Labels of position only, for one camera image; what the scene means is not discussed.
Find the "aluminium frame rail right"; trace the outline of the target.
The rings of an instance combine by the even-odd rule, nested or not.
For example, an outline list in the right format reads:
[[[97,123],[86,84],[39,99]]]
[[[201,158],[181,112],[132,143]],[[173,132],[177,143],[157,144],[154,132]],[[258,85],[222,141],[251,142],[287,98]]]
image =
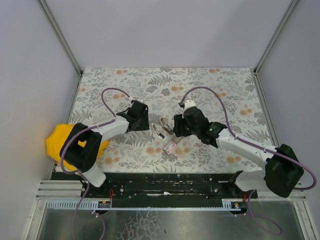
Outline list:
[[[269,132],[270,140],[275,146],[279,147],[281,145],[281,141],[279,139],[278,132],[274,123],[274,119],[272,117],[269,105],[267,103],[267,98],[263,90],[262,83],[260,81],[259,75],[255,71],[253,71],[253,78],[254,78],[254,84],[257,91],[257,96],[259,98],[262,112],[265,117],[266,127]]]

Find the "aluminium frame post right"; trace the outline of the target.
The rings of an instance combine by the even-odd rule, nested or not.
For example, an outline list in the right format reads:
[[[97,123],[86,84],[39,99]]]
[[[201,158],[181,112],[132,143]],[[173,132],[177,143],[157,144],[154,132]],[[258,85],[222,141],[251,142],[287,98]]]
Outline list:
[[[285,10],[281,20],[279,21],[279,23],[276,27],[271,39],[269,40],[265,50],[263,51],[262,56],[260,57],[258,63],[256,64],[256,66],[253,69],[253,72],[255,73],[256,76],[258,75],[259,71],[262,69],[265,61],[267,60],[269,54],[271,53],[273,47],[275,46],[278,38],[280,37],[282,31],[286,27],[288,21],[290,20],[292,14],[296,10],[296,8],[300,2],[301,2],[300,0],[291,0],[290,1],[287,9]]]

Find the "yellow cloth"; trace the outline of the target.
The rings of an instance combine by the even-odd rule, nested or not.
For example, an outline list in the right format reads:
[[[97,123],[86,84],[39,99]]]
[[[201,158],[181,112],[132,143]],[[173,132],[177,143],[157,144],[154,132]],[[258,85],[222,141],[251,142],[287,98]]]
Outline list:
[[[82,123],[58,124],[45,141],[47,155],[56,162],[63,164],[63,167],[69,172],[87,172],[110,143],[108,139],[103,140],[92,129],[82,133],[72,141],[64,154],[63,161],[61,161],[63,150],[69,140],[78,132],[87,128],[88,126]]]

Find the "aluminium frame rail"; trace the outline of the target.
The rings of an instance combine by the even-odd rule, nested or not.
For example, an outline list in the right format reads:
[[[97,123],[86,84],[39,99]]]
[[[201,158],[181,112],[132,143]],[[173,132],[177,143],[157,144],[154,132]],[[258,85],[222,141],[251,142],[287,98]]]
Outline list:
[[[272,117],[269,105],[267,103],[267,98],[263,90],[262,83],[260,81],[259,75],[255,71],[253,71],[253,78],[254,78],[254,84],[257,91],[257,96],[259,98],[262,112],[265,117],[266,127],[269,132],[270,140],[275,146],[279,147],[281,145],[281,141],[279,139],[278,132],[274,123],[274,119]]]
[[[36,199],[79,199],[82,188],[82,184],[78,180],[42,180],[36,193]]]

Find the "aluminium frame rail left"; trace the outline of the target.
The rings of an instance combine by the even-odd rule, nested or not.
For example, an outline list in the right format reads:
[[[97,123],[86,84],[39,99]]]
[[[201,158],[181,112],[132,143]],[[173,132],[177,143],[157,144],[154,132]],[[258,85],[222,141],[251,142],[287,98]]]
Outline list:
[[[78,180],[42,180],[36,193],[36,199],[79,199],[82,188],[82,184]]]

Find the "aluminium frame post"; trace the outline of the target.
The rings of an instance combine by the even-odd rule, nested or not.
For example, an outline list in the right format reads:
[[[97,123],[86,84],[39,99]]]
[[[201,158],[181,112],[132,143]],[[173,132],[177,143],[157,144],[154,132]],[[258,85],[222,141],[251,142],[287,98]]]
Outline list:
[[[296,10],[296,8],[300,2],[301,2],[300,0],[291,0],[290,1],[287,9],[285,10],[281,20],[279,21],[279,23],[276,27],[271,39],[269,40],[265,50],[263,51],[262,56],[260,57],[258,63],[256,64],[256,66],[253,69],[253,72],[255,73],[256,76],[258,75],[259,71],[262,69],[265,61],[267,60],[269,54],[271,53],[273,47],[275,46],[278,38],[280,37],[282,31],[286,27],[288,21],[290,20],[292,14]]]
[[[57,40],[60,43],[60,46],[62,47],[67,58],[69,59],[73,69],[75,70],[75,72],[77,73],[78,76],[82,76],[83,70],[80,67],[80,64],[78,63],[75,55],[73,54],[73,52],[70,48],[70,45],[68,44],[61,28],[59,27],[59,24],[56,21],[56,18],[54,17],[54,14],[51,11],[47,1],[46,0],[37,0],[37,3],[39,4],[40,8],[42,9],[43,14],[45,15],[46,19],[48,20],[55,36],[57,37]]]

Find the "aluminium frame post left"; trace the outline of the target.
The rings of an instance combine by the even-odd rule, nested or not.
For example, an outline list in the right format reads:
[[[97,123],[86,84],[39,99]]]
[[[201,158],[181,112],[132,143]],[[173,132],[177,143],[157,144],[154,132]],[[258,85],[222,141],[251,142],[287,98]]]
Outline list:
[[[75,70],[75,72],[77,73],[78,76],[82,76],[83,70],[80,67],[80,64],[78,63],[75,55],[73,54],[73,52],[70,48],[70,45],[68,44],[61,28],[59,27],[59,24],[56,21],[56,18],[54,17],[54,14],[51,11],[47,1],[46,0],[37,0],[37,3],[39,4],[40,8],[42,9],[43,14],[45,15],[46,19],[48,20],[55,36],[57,37],[57,40],[60,43],[60,46],[62,47],[67,58],[69,59],[73,69]]]

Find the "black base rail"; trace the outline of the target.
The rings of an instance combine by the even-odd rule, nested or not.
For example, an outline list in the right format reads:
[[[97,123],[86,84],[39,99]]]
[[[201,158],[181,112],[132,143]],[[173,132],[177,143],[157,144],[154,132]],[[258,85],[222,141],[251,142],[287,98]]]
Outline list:
[[[236,186],[236,173],[120,173],[108,172],[100,187],[86,197],[128,199],[134,196],[203,196],[205,199],[247,199],[251,191]]]

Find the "floral table mat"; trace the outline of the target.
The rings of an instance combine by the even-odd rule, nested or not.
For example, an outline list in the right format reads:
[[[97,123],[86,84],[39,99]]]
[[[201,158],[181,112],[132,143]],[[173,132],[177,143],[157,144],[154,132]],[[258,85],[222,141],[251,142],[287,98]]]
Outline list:
[[[152,130],[160,118],[169,126],[182,109],[182,98],[195,101],[211,122],[229,122],[234,133],[270,145],[270,134],[254,77],[246,67],[224,68],[88,68],[84,71],[71,112],[71,123],[109,121],[130,106],[130,98],[148,105],[150,129],[113,137],[97,160],[105,172],[234,173],[259,170],[253,162],[197,137],[181,140],[174,151],[163,148],[173,136],[160,139]]]

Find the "red white staple box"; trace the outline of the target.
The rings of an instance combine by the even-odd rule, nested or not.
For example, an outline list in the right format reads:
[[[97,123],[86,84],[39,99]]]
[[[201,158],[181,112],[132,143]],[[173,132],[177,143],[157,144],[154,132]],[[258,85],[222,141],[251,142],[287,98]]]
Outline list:
[[[169,155],[171,154],[175,148],[177,147],[178,143],[183,139],[184,137],[174,137],[164,148],[163,151]]]

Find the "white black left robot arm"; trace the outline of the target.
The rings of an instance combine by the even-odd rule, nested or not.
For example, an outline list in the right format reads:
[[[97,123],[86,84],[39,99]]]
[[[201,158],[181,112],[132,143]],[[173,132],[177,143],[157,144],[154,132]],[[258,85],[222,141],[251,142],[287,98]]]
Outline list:
[[[63,165],[66,161],[86,181],[99,188],[107,178],[96,163],[102,143],[117,135],[149,129],[148,106],[141,101],[132,100],[130,107],[115,114],[110,121],[91,126],[75,124],[60,150],[60,164]]]

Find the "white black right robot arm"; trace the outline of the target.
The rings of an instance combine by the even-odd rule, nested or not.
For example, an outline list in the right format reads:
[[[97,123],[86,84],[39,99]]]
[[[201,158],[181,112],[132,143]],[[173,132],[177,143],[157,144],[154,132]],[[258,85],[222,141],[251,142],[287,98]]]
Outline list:
[[[234,184],[244,192],[270,190],[287,198],[304,174],[298,166],[297,157],[288,145],[258,148],[258,143],[248,138],[239,139],[232,135],[228,127],[220,122],[210,122],[200,109],[193,106],[182,114],[174,116],[173,132],[177,137],[196,136],[202,143],[217,149],[231,151],[252,163],[261,170],[238,171]]]

